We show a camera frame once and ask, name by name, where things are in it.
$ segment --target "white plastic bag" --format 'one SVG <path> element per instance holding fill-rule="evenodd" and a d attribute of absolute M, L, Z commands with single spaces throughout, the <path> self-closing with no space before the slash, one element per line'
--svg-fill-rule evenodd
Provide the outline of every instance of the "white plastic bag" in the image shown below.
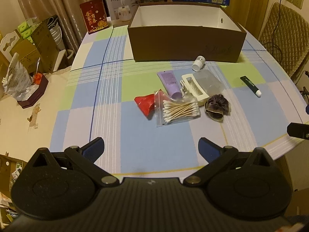
<path fill-rule="evenodd" d="M 32 85 L 32 80 L 26 68 L 18 61 L 18 57 L 19 54 L 15 53 L 7 70 L 3 87 L 7 94 L 17 101 L 22 101 L 26 89 Z"/>

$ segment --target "maroon tray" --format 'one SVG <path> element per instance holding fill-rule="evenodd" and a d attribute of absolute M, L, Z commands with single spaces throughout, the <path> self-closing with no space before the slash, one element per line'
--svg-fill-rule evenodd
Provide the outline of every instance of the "maroon tray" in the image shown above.
<path fill-rule="evenodd" d="M 34 106 L 34 104 L 39 100 L 39 98 L 44 94 L 48 84 L 47 78 L 43 75 L 41 78 L 41 83 L 39 88 L 25 101 L 18 101 L 18 104 L 23 108 L 28 108 Z"/>

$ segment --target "quilted chair cover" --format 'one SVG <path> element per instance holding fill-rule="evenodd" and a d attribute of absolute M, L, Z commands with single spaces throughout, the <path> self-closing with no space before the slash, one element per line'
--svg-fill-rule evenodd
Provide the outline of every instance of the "quilted chair cover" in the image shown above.
<path fill-rule="evenodd" d="M 259 42 L 272 53 L 272 34 L 279 18 L 279 3 L 275 2 L 269 12 Z M 309 23 L 296 11 L 281 5 L 280 22 L 274 35 L 273 57 L 291 77 L 309 59 Z"/>

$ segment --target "purple tube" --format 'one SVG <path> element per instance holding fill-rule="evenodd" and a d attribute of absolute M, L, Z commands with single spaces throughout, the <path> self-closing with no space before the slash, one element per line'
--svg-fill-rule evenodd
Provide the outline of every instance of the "purple tube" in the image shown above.
<path fill-rule="evenodd" d="M 164 88 L 173 99 L 181 99 L 182 93 L 172 70 L 160 71 L 157 73 Z"/>

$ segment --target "brown scrunchie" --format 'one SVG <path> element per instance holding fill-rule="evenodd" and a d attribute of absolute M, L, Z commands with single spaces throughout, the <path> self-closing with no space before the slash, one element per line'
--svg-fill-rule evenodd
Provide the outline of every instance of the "brown scrunchie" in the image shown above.
<path fill-rule="evenodd" d="M 230 112 L 229 101 L 222 94 L 213 95 L 205 103 L 205 112 L 215 121 L 222 121 Z"/>

